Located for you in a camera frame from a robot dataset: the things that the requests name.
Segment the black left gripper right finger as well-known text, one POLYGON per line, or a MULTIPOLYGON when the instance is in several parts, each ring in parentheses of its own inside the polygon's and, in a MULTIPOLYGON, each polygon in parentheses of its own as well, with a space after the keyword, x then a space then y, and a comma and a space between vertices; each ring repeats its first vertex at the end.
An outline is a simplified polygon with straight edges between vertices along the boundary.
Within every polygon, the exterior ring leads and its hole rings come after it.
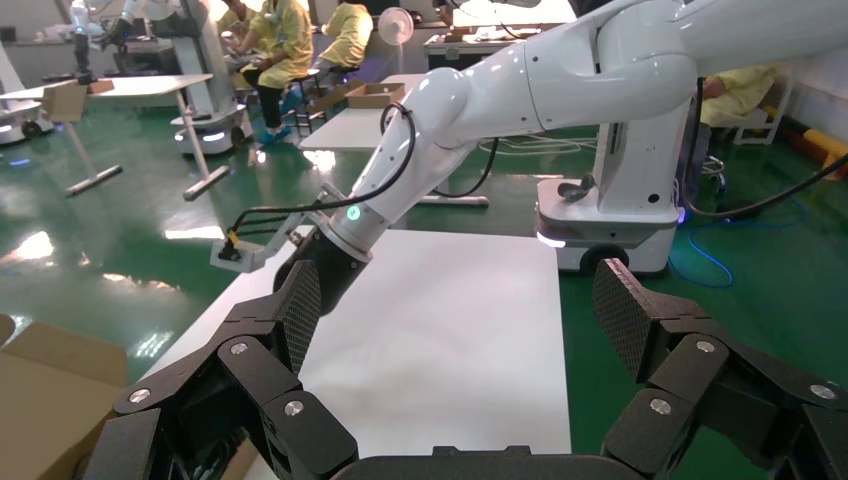
POLYGON ((602 454, 667 479, 697 432, 727 438, 772 479, 847 475, 847 393, 735 339, 696 302, 644 287, 617 259, 596 268, 593 314, 639 392, 602 454))

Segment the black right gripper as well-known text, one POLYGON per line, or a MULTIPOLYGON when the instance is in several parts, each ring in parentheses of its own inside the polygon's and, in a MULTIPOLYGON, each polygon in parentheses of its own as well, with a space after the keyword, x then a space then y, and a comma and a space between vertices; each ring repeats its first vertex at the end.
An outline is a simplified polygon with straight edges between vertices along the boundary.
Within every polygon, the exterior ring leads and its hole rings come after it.
POLYGON ((294 253, 278 268, 273 282, 274 292, 282 287, 298 261, 309 261, 315 267, 321 294, 320 314, 326 316, 335 309, 370 259, 360 260, 349 255, 328 239, 320 228, 312 228, 294 253))

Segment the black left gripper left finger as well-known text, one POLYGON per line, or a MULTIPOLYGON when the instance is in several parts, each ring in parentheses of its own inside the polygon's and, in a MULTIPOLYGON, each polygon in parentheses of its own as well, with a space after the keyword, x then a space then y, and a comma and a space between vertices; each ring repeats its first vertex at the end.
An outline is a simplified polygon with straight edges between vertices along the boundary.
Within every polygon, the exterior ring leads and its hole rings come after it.
POLYGON ((298 376, 320 307, 309 261, 236 304, 204 345, 119 395, 85 477, 220 479, 245 445, 279 479, 330 479, 354 463, 356 440, 298 376))

